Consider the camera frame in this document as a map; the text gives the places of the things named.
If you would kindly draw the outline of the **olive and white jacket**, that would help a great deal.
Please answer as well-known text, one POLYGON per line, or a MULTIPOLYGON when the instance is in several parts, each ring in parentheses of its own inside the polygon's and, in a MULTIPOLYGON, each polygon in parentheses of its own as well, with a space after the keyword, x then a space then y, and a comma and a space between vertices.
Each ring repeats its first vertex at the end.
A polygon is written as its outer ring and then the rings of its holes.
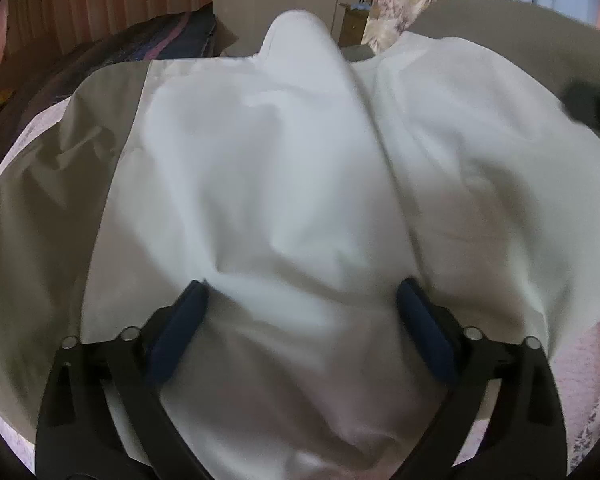
POLYGON ((60 344, 210 312, 161 400, 219 479, 371 479, 443 390, 400 331, 412 276, 550 364, 600 324, 600 32, 446 0, 351 63, 288 12, 249 58, 121 63, 0 177, 0 416, 27 439, 60 344))

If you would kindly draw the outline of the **pink floral bed sheet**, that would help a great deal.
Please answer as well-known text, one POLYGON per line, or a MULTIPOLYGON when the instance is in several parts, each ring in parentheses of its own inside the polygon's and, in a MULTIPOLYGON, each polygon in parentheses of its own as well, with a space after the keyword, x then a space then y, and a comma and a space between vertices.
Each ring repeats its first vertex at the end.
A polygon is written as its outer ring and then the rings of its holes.
MULTIPOLYGON (((16 138, 0 163, 0 177, 23 148, 60 122, 70 99, 38 113, 16 138)), ((600 324, 571 347, 564 347, 552 362, 567 423, 568 469, 573 470, 592 451, 600 437, 600 324)), ((456 463, 475 455, 486 432, 486 421, 475 422, 456 463)), ((27 472, 33 472, 34 444, 18 434, 0 416, 0 436, 27 472)))

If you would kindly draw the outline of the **wooden nightstand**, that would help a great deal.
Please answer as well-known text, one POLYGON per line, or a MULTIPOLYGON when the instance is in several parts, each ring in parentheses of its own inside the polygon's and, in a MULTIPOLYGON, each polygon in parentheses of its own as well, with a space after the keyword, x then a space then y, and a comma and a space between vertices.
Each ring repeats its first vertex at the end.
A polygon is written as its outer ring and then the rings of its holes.
POLYGON ((370 5, 367 3, 342 3, 342 6, 344 8, 344 15, 338 46, 341 48, 358 46, 362 44, 370 5))

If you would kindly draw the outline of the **small yellow object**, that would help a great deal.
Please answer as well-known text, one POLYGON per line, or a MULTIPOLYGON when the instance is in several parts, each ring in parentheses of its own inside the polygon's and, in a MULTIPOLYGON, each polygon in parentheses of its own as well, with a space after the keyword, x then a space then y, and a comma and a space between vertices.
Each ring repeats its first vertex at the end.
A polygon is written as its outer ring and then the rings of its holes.
POLYGON ((13 96, 13 89, 4 89, 0 92, 0 107, 4 106, 13 96))

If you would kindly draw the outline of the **dark striped bed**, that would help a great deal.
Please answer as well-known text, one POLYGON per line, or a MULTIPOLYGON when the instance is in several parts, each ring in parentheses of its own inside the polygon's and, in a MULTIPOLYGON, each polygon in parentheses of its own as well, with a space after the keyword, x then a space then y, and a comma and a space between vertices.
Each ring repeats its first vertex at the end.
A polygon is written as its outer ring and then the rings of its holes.
POLYGON ((14 90, 0 107, 0 163, 38 113, 72 96, 96 70, 125 62, 208 58, 216 30, 209 3, 196 11, 151 18, 68 54, 60 53, 50 36, 34 41, 0 63, 0 92, 14 90))

